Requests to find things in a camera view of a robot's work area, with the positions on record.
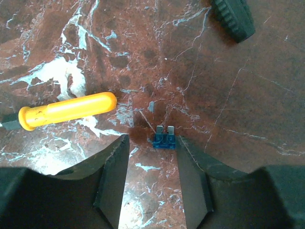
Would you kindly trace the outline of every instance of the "black rubber foot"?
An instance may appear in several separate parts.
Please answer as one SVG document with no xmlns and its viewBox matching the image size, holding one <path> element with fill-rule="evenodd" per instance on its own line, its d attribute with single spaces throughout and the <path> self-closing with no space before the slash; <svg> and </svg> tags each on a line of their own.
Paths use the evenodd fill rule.
<svg viewBox="0 0 305 229">
<path fill-rule="evenodd" d="M 255 33 L 253 18 L 246 0 L 212 0 L 212 8 L 216 19 L 237 43 Z"/>
</svg>

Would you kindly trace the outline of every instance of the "red marble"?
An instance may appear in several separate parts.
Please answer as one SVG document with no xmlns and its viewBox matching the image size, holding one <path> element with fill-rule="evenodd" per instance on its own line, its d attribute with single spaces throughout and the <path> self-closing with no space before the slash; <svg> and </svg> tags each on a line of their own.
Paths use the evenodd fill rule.
<svg viewBox="0 0 305 229">
<path fill-rule="evenodd" d="M 174 151 L 157 125 L 251 172 L 305 162 L 302 1 L 249 0 L 256 33 L 235 44 L 209 1 L 0 0 L 1 115 L 104 91 L 115 111 L 1 130 L 0 165 L 55 174 L 128 133 L 120 228 L 185 228 Z"/>
</svg>

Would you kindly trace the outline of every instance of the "screwdriver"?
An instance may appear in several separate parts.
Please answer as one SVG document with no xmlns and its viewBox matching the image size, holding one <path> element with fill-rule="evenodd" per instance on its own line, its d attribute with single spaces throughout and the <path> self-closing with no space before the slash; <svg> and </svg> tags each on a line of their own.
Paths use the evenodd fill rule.
<svg viewBox="0 0 305 229">
<path fill-rule="evenodd" d="M 4 116 L 2 126 L 7 130 L 61 123 L 90 115 L 109 112 L 116 107 L 117 99 L 111 92 L 102 92 L 34 108 L 23 107 L 18 113 Z"/>
</svg>

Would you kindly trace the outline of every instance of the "yellow screwdriver handle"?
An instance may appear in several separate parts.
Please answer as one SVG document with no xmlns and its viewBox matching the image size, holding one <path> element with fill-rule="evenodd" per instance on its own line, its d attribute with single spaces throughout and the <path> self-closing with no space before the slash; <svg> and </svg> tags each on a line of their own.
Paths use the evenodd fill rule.
<svg viewBox="0 0 305 229">
<path fill-rule="evenodd" d="M 18 113 L 20 125 L 28 131 L 41 125 L 61 123 L 90 115 L 109 112 L 116 107 L 117 99 L 111 92 L 102 92 L 85 97 L 39 107 L 23 107 Z"/>
</svg>

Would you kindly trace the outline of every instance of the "blue fuse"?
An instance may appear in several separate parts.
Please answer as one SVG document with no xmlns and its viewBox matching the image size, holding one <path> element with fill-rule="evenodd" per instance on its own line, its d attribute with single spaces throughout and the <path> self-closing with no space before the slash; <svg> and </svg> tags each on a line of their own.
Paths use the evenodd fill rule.
<svg viewBox="0 0 305 229">
<path fill-rule="evenodd" d="M 164 128 L 162 125 L 157 126 L 156 135 L 152 143 L 153 147 L 156 149 L 175 149 L 176 139 L 174 134 L 174 127 L 167 127 L 168 134 L 164 133 Z"/>
</svg>

